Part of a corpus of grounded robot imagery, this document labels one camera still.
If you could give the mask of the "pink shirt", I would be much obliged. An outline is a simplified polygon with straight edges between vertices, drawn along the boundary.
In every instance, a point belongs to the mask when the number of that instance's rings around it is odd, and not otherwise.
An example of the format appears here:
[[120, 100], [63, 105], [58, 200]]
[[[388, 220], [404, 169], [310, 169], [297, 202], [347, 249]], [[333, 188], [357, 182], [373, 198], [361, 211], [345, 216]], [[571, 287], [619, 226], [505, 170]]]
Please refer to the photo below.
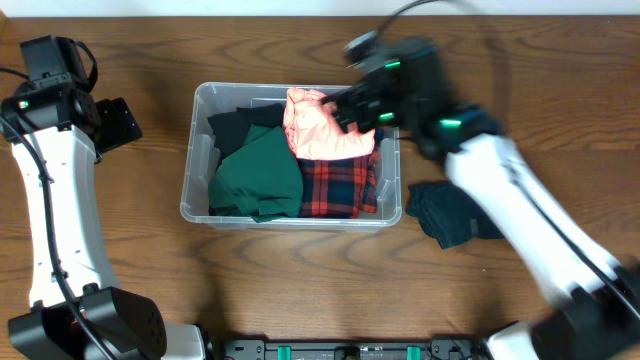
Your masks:
[[292, 87], [286, 95], [282, 128], [297, 158], [343, 160], [373, 152], [375, 131], [344, 132], [333, 117], [335, 105], [322, 103], [324, 93]]

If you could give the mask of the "red navy plaid cloth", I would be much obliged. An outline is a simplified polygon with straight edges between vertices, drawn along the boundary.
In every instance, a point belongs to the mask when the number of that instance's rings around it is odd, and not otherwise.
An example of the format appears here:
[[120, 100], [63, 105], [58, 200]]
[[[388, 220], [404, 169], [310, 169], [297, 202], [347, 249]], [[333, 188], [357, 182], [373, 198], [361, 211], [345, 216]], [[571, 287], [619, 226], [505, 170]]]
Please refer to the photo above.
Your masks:
[[379, 151], [341, 160], [299, 159], [303, 218], [355, 219], [377, 211], [376, 166]]

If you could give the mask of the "dark teal garment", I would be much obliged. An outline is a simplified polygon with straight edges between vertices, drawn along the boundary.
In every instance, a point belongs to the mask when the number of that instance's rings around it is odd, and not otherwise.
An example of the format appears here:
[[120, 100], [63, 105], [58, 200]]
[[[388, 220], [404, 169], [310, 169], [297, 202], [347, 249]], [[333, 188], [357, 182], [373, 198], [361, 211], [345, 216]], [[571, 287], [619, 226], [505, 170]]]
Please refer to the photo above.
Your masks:
[[472, 239], [499, 240], [504, 236], [484, 210], [463, 190], [449, 182], [410, 185], [406, 213], [441, 249]]

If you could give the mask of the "dark green garment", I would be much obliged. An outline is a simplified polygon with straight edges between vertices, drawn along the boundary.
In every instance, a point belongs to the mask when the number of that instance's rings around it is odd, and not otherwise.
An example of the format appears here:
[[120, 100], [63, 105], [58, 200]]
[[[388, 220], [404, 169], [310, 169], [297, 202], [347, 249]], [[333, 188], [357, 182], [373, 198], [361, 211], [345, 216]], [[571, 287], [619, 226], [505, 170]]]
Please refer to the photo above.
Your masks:
[[261, 223], [299, 215], [303, 180], [284, 130], [253, 125], [208, 185], [209, 213]]

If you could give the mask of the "black pants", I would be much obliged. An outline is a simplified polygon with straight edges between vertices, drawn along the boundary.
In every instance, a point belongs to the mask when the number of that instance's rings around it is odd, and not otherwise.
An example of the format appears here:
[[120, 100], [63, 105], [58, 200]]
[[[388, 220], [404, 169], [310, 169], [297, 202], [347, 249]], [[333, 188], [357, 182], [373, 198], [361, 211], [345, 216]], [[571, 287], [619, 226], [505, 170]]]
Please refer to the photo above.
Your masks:
[[243, 146], [252, 125], [267, 128], [281, 126], [284, 110], [282, 104], [271, 104], [255, 108], [237, 107], [235, 112], [209, 116], [207, 120], [221, 158], [224, 159]]

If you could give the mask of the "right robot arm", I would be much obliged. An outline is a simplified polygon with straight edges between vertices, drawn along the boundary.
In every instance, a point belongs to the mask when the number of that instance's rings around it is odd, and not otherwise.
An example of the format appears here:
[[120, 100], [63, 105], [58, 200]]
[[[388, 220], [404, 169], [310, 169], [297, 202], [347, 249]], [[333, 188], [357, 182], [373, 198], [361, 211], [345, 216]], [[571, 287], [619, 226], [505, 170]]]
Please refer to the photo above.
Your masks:
[[409, 131], [423, 156], [441, 163], [492, 220], [554, 309], [538, 323], [490, 335], [490, 358], [609, 359], [638, 344], [638, 270], [574, 222], [498, 120], [455, 94], [431, 40], [387, 46], [369, 32], [352, 40], [345, 56], [363, 77], [329, 96], [340, 128]]

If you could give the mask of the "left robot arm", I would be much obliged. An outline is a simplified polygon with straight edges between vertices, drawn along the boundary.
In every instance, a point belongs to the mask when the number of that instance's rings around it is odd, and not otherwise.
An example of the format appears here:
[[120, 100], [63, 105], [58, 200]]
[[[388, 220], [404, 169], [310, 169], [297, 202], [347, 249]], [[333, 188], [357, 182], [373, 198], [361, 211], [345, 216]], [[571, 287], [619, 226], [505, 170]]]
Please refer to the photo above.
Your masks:
[[121, 98], [95, 100], [88, 47], [45, 36], [20, 46], [22, 84], [1, 103], [1, 133], [24, 182], [33, 247], [30, 309], [8, 323], [29, 359], [203, 359], [194, 325], [167, 323], [128, 292], [108, 259], [95, 195], [103, 155], [138, 140]]

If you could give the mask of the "black mounting rail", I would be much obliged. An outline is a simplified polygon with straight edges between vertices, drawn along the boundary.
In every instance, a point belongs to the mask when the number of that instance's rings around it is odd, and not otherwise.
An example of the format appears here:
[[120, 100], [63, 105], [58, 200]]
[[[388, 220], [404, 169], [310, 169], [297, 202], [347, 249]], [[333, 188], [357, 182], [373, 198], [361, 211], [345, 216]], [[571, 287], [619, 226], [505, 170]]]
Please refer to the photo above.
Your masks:
[[484, 346], [470, 338], [426, 342], [276, 342], [234, 340], [220, 346], [232, 360], [488, 360]]

